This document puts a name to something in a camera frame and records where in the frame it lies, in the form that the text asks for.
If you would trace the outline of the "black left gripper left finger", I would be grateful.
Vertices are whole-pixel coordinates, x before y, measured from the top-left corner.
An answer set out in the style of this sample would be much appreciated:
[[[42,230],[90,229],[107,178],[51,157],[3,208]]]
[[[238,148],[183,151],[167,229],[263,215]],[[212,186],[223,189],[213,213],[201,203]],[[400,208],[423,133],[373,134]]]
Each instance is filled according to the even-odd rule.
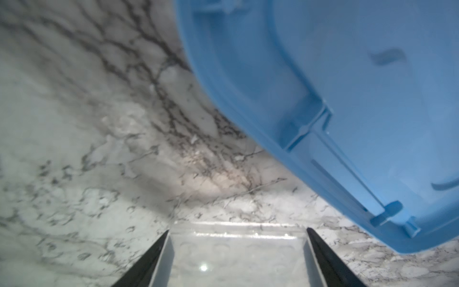
[[[112,287],[148,287],[168,233],[163,233]]]

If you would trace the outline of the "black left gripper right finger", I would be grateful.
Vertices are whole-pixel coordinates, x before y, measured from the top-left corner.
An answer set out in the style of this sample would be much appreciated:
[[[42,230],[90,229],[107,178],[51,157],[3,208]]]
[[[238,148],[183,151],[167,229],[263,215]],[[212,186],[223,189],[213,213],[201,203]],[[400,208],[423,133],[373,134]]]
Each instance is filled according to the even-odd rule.
[[[312,228],[306,229],[317,273],[324,287],[365,287],[342,259]]]

